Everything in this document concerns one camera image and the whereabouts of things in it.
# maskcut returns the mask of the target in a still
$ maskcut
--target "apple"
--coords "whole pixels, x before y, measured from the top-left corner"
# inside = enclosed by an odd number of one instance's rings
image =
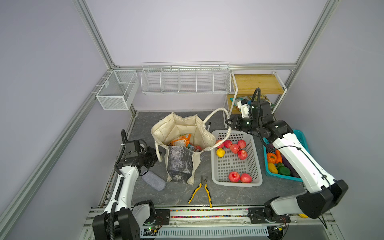
[[[249,174],[243,173],[243,174],[241,175],[240,181],[241,181],[242,183],[250,183],[250,182],[252,182],[252,177],[249,176]]]
[[[238,156],[241,160],[245,160],[245,159],[248,157],[248,153],[247,153],[245,150],[240,150],[240,151],[237,153],[237,156]]]
[[[230,148],[231,145],[232,145],[232,142],[229,141],[229,140],[226,140],[226,141],[224,142],[224,146],[225,146],[226,148]]]
[[[228,178],[231,182],[238,182],[240,180],[240,174],[238,172],[231,172]]]
[[[220,144],[219,146],[217,146],[217,148],[223,148],[224,147],[224,143]]]
[[[241,149],[245,148],[247,143],[244,140],[239,140],[237,144],[240,146]]]
[[[240,147],[239,147],[239,145],[237,145],[237,144],[232,144],[229,148],[231,149],[231,151],[232,151],[233,153],[238,153],[239,150],[240,150]]]

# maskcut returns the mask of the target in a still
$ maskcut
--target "blue plastic basket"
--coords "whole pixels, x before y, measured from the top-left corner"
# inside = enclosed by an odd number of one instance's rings
[[[297,130],[297,129],[294,129],[293,133],[296,135],[297,139],[303,145],[305,150],[310,152],[310,150],[308,149],[308,144],[307,144],[307,140],[305,139],[304,133],[302,133],[300,130]],[[267,139],[265,139],[265,138],[263,138],[263,139],[264,139],[265,143],[269,144]],[[267,172],[267,174],[274,176],[274,177],[280,177],[280,178],[290,179],[290,180],[299,181],[299,182],[303,181],[301,178],[298,178],[298,177],[291,177],[291,176],[285,176],[285,175],[281,175],[281,174],[271,173],[268,169],[268,161],[266,158],[266,148],[263,146],[263,149],[264,149],[265,171]]]

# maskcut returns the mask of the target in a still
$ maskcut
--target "basket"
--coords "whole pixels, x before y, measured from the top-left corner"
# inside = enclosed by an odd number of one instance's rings
[[[112,70],[96,97],[103,109],[129,110],[138,88],[136,71]]]
[[[147,66],[141,73],[144,94],[229,93],[229,64]]]
[[[216,130],[213,131],[212,134],[216,137],[216,139],[224,139],[227,134],[227,130]],[[214,183],[234,187],[260,186],[263,182],[263,178],[252,135],[232,130],[228,140],[233,143],[237,143],[239,140],[244,140],[247,143],[244,150],[248,153],[248,157],[245,160],[241,160],[237,154],[233,153],[228,148],[224,148],[225,155],[223,157],[218,157],[216,155],[217,148],[212,149],[212,180]],[[230,182],[228,176],[230,172],[233,171],[238,172],[240,175],[248,173],[252,177],[252,182]]]
[[[293,133],[296,135],[297,139],[303,145],[305,150],[307,150],[307,152],[310,152],[310,150],[308,149],[308,144],[307,144],[307,140],[305,139],[304,133],[302,133],[300,130],[297,130],[297,129],[294,129]],[[268,140],[266,140],[265,138],[264,138],[264,142],[266,144],[269,144]],[[268,169],[268,162],[267,162],[267,158],[266,158],[266,148],[263,146],[263,149],[264,149],[265,171],[267,172],[267,174],[274,176],[274,177],[290,179],[290,180],[294,180],[294,181],[298,181],[298,182],[303,181],[301,178],[298,178],[298,177],[291,177],[291,176],[285,176],[285,175],[281,175],[281,174],[271,173]]]

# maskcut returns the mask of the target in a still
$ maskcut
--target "pliers handle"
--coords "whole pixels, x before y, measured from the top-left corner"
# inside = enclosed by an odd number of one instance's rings
[[[204,185],[204,188],[205,188],[205,191],[207,192],[208,194],[208,200],[209,200],[209,207],[212,208],[212,200],[211,200],[211,194],[208,190],[208,186],[207,186],[207,176],[201,176],[201,183],[199,184],[199,186],[194,190],[194,192],[192,193],[188,203],[190,204],[193,197],[195,196],[195,194],[197,193],[197,191]]]

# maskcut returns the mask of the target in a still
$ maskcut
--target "gray marble tabletop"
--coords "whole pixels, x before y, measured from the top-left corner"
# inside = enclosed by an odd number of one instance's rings
[[[202,120],[204,120],[210,113],[211,112],[176,112],[177,115],[182,117],[188,117],[197,114]],[[129,139],[143,139],[147,142],[148,146],[154,147],[151,128],[168,114],[170,114],[170,112],[139,112]],[[214,130],[225,129],[222,112],[217,112],[214,114],[211,117],[210,122],[210,132]],[[188,204],[188,200],[192,192],[200,183],[201,175],[208,176],[207,185],[210,190],[212,204],[214,206],[263,205],[266,201],[273,197],[284,197],[304,192],[304,188],[301,182],[266,175],[262,144],[258,138],[255,137],[254,140],[263,178],[263,183],[260,186],[228,187],[215,184],[211,175],[211,152],[205,151],[201,154],[201,163],[195,172],[196,177],[194,185],[178,182],[167,182],[164,190],[157,191],[145,183],[141,177],[139,177],[135,184],[132,204],[151,199],[154,205],[159,207],[209,205],[208,196],[204,190],[199,190],[191,204]],[[151,171],[162,179],[167,179],[167,171],[164,161],[157,162],[155,166],[151,168]]]

